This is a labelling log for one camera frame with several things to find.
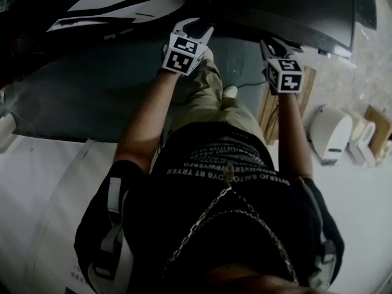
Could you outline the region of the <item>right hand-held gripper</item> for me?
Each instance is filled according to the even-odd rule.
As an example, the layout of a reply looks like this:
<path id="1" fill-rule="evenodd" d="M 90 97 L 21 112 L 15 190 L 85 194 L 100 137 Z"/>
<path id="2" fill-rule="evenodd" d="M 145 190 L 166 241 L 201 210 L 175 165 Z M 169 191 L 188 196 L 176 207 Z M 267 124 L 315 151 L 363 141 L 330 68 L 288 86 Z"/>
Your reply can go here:
<path id="1" fill-rule="evenodd" d="M 304 50 L 275 37 L 260 39 L 260 50 L 271 94 L 299 94 L 303 88 L 303 66 L 295 55 Z"/>

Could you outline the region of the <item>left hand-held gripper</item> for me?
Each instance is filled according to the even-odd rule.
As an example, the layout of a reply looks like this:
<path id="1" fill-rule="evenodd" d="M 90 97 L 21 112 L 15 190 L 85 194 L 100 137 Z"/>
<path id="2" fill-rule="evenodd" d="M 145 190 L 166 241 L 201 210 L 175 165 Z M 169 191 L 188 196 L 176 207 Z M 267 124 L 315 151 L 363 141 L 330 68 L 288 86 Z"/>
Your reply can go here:
<path id="1" fill-rule="evenodd" d="M 188 38 L 185 27 L 199 20 L 199 17 L 187 18 L 175 24 L 173 33 L 170 34 L 163 69 L 189 76 L 201 63 L 214 27 L 210 26 L 200 38 Z"/>

